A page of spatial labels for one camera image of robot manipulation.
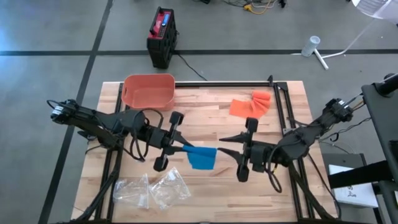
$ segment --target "white stand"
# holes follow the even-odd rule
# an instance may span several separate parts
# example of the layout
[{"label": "white stand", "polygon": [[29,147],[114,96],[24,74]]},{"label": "white stand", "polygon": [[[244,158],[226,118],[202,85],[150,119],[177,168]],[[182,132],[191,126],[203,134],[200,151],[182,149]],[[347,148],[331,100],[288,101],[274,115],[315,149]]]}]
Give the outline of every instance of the white stand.
[{"label": "white stand", "polygon": [[325,56],[320,56],[319,55],[319,53],[318,53],[318,51],[317,50],[315,50],[315,55],[317,55],[317,57],[318,57],[318,59],[319,59],[319,61],[321,62],[321,64],[323,65],[323,67],[325,68],[325,70],[328,70],[329,69],[329,67],[328,67],[328,65],[326,64],[326,62],[324,61],[324,59],[325,58],[330,58],[330,57],[335,57],[335,56],[339,56],[339,55],[342,55],[342,54],[344,54],[345,52],[347,52],[347,50],[348,49],[350,49],[354,44],[355,44],[355,42],[370,28],[370,26],[373,24],[373,22],[375,21],[376,19],[374,18],[356,37],[355,37],[355,39],[347,46],[347,48],[345,48],[342,52],[338,52],[338,53],[335,53],[335,54],[331,54],[331,55],[325,55]]}]

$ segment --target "orange plastic bin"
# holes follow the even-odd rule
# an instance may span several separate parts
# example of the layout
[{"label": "orange plastic bin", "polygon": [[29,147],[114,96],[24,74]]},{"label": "orange plastic bin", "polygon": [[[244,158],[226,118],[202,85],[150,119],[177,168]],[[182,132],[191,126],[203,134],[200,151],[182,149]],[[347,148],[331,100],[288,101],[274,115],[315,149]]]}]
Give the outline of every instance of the orange plastic bin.
[{"label": "orange plastic bin", "polygon": [[167,111],[174,107],[174,89],[170,74],[130,75],[124,81],[122,100],[134,109]]}]

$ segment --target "red battery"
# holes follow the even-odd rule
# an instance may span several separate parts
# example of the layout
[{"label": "red battery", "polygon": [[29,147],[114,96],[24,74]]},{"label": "red battery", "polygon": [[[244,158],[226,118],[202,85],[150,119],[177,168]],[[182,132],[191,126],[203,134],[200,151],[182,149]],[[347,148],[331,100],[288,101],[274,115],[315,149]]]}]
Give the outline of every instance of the red battery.
[{"label": "red battery", "polygon": [[155,68],[168,68],[177,43],[173,9],[157,8],[149,30],[147,48]]}]

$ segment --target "plastic bag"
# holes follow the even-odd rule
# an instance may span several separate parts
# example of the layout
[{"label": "plastic bag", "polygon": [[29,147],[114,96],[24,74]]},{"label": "plastic bag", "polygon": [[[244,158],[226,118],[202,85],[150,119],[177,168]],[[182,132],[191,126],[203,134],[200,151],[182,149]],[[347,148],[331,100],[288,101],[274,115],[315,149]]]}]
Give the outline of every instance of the plastic bag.
[{"label": "plastic bag", "polygon": [[129,182],[127,179],[119,179],[114,186],[113,202],[148,209],[148,194],[147,174],[137,181]]},{"label": "plastic bag", "polygon": [[169,208],[176,202],[185,200],[191,196],[187,185],[185,185],[184,180],[175,167],[160,179],[150,184],[149,191],[161,210]]}]

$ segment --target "concrete floor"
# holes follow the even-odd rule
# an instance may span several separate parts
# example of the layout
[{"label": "concrete floor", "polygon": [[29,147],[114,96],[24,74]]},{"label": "concrete floor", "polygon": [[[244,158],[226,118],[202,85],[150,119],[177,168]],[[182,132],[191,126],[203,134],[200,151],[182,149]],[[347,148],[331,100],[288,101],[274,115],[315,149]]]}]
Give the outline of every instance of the concrete floor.
[{"label": "concrete floor", "polygon": [[[0,53],[5,50],[91,50],[106,0],[0,0]],[[311,35],[320,49],[343,49],[371,20],[344,0],[289,0],[256,16],[213,0],[115,0],[100,50],[145,50],[157,6],[175,10],[181,33],[177,48],[301,49]],[[354,49],[398,49],[398,29],[376,21]],[[209,80],[303,80],[314,116],[333,97],[348,99],[363,84],[397,72],[398,55],[346,55],[328,59],[325,71],[315,57],[292,55],[186,55]],[[0,56],[0,222],[37,223],[66,127],[54,124],[47,99],[75,98],[88,56]],[[152,67],[148,56],[97,57],[83,104],[95,108],[102,82],[133,73],[167,72],[176,80],[200,80],[178,57],[168,70]],[[355,114],[352,123],[369,116]],[[349,124],[335,126],[335,130]],[[368,163],[384,159],[371,123],[341,136]],[[86,142],[74,135],[50,221],[67,221],[72,212]],[[340,153],[328,146],[323,152]],[[344,220],[374,222],[369,210],[343,209]]]}]

